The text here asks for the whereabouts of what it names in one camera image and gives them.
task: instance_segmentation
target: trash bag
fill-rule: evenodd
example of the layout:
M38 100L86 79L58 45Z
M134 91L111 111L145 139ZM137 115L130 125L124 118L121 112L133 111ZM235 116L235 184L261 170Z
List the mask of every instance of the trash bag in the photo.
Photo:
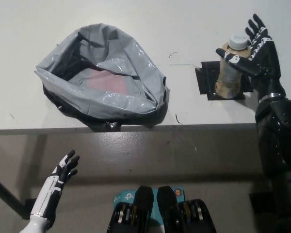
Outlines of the trash bag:
M93 129L153 117L165 103L166 77L134 38L106 24L75 30L35 73L61 112Z

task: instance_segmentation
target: gray floor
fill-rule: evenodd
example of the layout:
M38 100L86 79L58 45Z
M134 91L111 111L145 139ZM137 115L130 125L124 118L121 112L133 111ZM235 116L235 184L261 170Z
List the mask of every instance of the gray floor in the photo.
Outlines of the gray floor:
M17 197L34 198L71 149L81 156L79 173L50 233L105 233L113 196L141 184L183 186L187 199L206 203L218 233L272 231L274 216L256 218L248 196L269 189L255 130L0 136L0 180ZM26 223L0 200L0 233Z

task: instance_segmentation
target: white bottle cap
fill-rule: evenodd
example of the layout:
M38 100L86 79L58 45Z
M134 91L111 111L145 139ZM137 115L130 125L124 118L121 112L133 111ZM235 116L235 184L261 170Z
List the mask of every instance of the white bottle cap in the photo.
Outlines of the white bottle cap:
M228 42L228 45L233 50L243 50L247 47L248 37L245 35L233 34Z

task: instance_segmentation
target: plastic bottle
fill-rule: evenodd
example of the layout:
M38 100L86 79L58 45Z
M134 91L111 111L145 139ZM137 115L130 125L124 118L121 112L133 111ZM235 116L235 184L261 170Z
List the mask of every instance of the plastic bottle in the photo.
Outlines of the plastic bottle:
M248 58L250 49L247 40L246 36L234 34L222 48L233 54ZM225 99L237 96L241 90L241 76L242 74L239 71L233 69L226 61L221 59L220 74L215 84L216 94Z

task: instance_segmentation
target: table top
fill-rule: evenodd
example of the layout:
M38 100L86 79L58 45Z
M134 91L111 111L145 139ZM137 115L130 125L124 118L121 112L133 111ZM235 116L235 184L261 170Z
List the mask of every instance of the table top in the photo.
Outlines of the table top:
M215 49L243 33L253 13L276 43L281 83L291 99L291 0L0 1L0 134L90 132L50 103L34 70L66 36L94 23L134 37L167 77L163 122L123 125L123 131L252 127L255 93L246 93L246 101L208 101L199 94L194 68L218 61Z

